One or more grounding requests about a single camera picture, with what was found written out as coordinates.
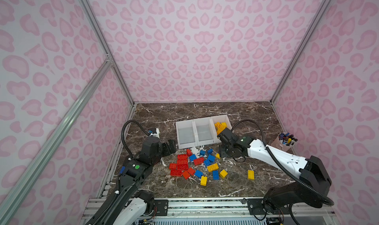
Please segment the yellow round lego piece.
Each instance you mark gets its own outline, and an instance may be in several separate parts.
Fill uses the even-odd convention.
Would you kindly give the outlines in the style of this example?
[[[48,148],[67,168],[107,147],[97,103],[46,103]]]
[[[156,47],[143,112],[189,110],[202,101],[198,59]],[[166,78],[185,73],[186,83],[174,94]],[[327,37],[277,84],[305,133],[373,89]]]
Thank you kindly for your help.
[[[216,131],[223,131],[224,130],[224,126],[221,123],[217,122],[214,125],[216,128]]]

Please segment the yellow lego brick small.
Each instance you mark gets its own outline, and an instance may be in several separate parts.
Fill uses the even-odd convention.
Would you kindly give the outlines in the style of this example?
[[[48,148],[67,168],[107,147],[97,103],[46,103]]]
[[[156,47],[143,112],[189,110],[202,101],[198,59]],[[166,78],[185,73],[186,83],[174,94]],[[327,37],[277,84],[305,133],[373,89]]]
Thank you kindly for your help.
[[[226,176],[228,175],[227,171],[226,170],[222,170],[220,173],[219,173],[219,177],[224,179]]]

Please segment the white three-compartment plastic bin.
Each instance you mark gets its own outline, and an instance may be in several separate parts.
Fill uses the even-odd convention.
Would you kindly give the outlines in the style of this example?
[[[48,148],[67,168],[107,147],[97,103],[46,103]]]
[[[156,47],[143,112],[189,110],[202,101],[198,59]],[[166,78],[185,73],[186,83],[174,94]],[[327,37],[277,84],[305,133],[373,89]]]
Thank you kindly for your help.
[[[217,138],[216,123],[225,123],[228,129],[232,128],[229,117],[226,114],[177,121],[175,125],[178,148],[189,149],[205,145],[220,144],[221,141]]]

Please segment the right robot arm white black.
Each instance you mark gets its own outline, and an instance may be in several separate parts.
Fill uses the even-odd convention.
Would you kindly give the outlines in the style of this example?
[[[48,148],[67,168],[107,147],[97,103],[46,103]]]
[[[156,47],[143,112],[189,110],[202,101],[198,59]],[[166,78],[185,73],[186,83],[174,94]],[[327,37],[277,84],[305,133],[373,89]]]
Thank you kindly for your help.
[[[249,134],[238,136],[233,128],[215,123],[217,137],[228,157],[263,161],[280,169],[293,180],[291,184],[270,188],[257,208],[263,210],[264,214],[274,214],[283,207],[291,210],[297,203],[305,203],[313,208],[333,206],[335,203],[328,196],[332,180],[322,160],[315,156],[304,158],[292,155],[270,146],[261,126],[256,126],[261,133],[260,139]]]

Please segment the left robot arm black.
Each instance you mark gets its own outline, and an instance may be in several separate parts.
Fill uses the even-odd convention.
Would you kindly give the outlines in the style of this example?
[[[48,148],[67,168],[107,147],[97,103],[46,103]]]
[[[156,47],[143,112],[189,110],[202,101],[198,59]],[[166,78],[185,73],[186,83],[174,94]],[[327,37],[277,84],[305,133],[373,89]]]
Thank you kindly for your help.
[[[136,124],[146,135],[142,149],[136,155],[133,155],[125,141],[125,130],[131,123]],[[168,140],[163,143],[159,134],[158,128],[145,130],[135,120],[129,120],[123,125],[121,143],[128,151],[130,159],[124,162],[114,191],[88,220],[88,225],[134,225],[144,215],[152,218],[156,214],[153,194],[139,188],[163,157],[176,152],[176,142]]]

